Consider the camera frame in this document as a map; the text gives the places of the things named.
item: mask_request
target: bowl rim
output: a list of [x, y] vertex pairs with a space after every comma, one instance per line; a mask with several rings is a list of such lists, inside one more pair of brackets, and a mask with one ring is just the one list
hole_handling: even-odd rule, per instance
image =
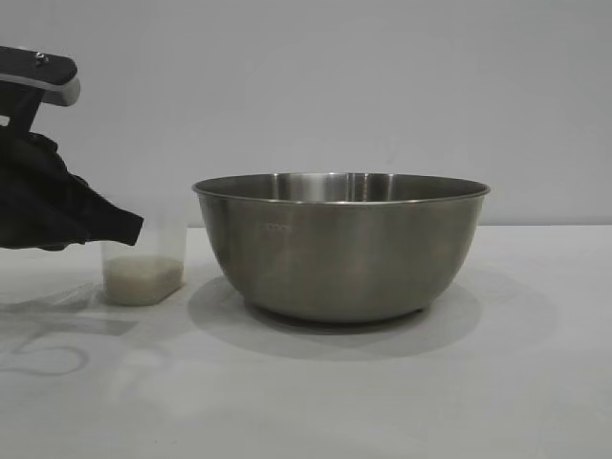
[[[470, 184], [473, 186], [481, 187], [479, 191], [471, 193], [444, 196], [439, 198], [424, 198], [424, 199], [407, 199], [407, 200], [392, 200], [392, 201], [297, 201], [289, 199], [267, 199], [267, 198], [253, 198], [250, 196], [237, 196], [233, 194], [219, 193], [216, 191], [209, 191], [201, 189], [201, 186], [210, 184], [219, 180], [227, 179], [244, 179], [249, 177], [271, 177], [271, 176], [333, 176], [333, 175], [385, 175], [385, 176], [401, 176], [401, 177], [412, 177], [419, 179], [442, 179], [454, 182], [463, 182], [464, 184]], [[219, 199], [226, 199], [232, 201], [249, 201], [258, 203], [274, 203], [274, 204], [291, 204], [291, 205], [303, 205], [303, 206], [343, 206], [343, 207], [362, 207], [362, 206], [392, 206], [397, 204], [424, 204], [424, 203], [438, 203], [447, 201], [459, 201], [478, 198], [486, 196], [491, 192], [491, 188], [481, 182], [476, 182], [468, 179], [460, 179], [455, 177], [445, 177], [438, 175], [418, 175], [418, 174], [401, 174], [401, 173], [385, 173], [385, 172], [278, 172], [268, 174], [241, 174], [241, 175], [228, 175], [223, 177], [214, 177], [205, 179], [195, 183], [191, 189], [198, 194], [198, 196], [210, 196]]]

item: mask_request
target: white tabletop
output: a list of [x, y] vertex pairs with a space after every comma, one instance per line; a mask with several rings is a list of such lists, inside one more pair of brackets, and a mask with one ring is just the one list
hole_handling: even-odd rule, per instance
[[98, 247], [0, 251], [3, 459], [612, 457], [612, 227], [484, 227], [420, 317], [245, 310], [202, 229], [186, 286], [99, 300]]

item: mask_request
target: plastic container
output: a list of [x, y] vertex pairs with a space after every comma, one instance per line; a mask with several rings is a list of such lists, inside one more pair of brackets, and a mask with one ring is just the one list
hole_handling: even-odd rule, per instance
[[180, 198], [108, 198], [144, 218], [134, 247], [102, 242], [104, 293], [110, 304], [157, 304], [183, 285], [187, 212]]

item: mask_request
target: stainless steel bowl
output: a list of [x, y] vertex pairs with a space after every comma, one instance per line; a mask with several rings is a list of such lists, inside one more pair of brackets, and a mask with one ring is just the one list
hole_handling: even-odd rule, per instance
[[486, 185], [399, 174], [266, 174], [194, 185], [231, 285], [275, 313], [365, 322], [425, 308], [470, 248]]

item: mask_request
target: black fabric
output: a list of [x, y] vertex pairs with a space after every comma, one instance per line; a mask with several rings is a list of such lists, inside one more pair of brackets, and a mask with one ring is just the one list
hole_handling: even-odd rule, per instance
[[134, 245], [142, 218], [116, 208], [68, 172], [57, 144], [0, 126], [0, 247], [60, 251], [110, 240]]

